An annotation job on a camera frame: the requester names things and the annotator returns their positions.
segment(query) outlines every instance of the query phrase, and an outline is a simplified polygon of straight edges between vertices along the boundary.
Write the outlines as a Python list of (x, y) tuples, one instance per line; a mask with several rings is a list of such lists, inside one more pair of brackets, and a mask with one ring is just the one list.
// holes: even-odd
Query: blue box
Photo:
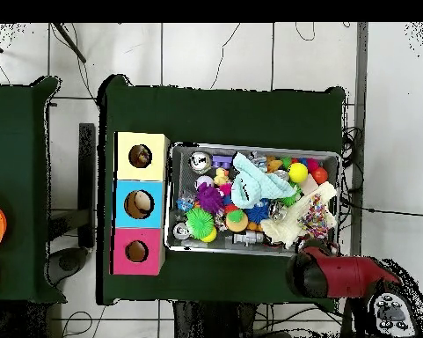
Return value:
[[(116, 188), (116, 228), (161, 228), (163, 226), (163, 189), (162, 181), (117, 180)], [(135, 219), (127, 214), (124, 208), (125, 199), (133, 191), (147, 192), (154, 202), (153, 210), (143, 219)]]

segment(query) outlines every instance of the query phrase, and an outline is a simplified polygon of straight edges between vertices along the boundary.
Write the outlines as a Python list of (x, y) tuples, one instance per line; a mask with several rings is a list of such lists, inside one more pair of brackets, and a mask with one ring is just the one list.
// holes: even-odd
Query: yellow rubber duck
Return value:
[(217, 186), (220, 187), (222, 184), (226, 184), (229, 182), (228, 170), (225, 170), (224, 168), (219, 167), (215, 170), (215, 175), (216, 176), (214, 178), (214, 181)]

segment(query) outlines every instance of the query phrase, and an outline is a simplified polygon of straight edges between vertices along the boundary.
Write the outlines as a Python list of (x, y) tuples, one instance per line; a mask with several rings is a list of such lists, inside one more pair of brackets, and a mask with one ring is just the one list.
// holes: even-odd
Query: red ball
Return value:
[(314, 170), (311, 173), (311, 175), (312, 175), (313, 179), (316, 181), (316, 183), (319, 184), (319, 185), (325, 183), (328, 179), (328, 173), (322, 167), (318, 167), (316, 170)]

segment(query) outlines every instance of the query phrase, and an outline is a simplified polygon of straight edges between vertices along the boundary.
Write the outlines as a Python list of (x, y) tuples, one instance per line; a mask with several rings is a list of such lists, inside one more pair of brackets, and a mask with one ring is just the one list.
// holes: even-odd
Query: yellow ball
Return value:
[(308, 169), (306, 168), (306, 165), (297, 162), (288, 168), (288, 173), (289, 179), (298, 184), (305, 181), (308, 176)]
[(211, 242), (214, 241), (215, 237), (217, 236), (217, 229), (213, 227), (213, 231), (207, 235), (207, 237), (204, 237), (201, 239), (203, 242)]

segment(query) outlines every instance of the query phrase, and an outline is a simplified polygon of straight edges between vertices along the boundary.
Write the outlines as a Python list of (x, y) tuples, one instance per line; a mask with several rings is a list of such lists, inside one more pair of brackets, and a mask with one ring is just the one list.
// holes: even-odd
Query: light blue cloth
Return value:
[(231, 186), (231, 200), (240, 209), (253, 208), (261, 198), (290, 197), (297, 190), (274, 173), (263, 173), (241, 153), (233, 158), (233, 166), (238, 174)]

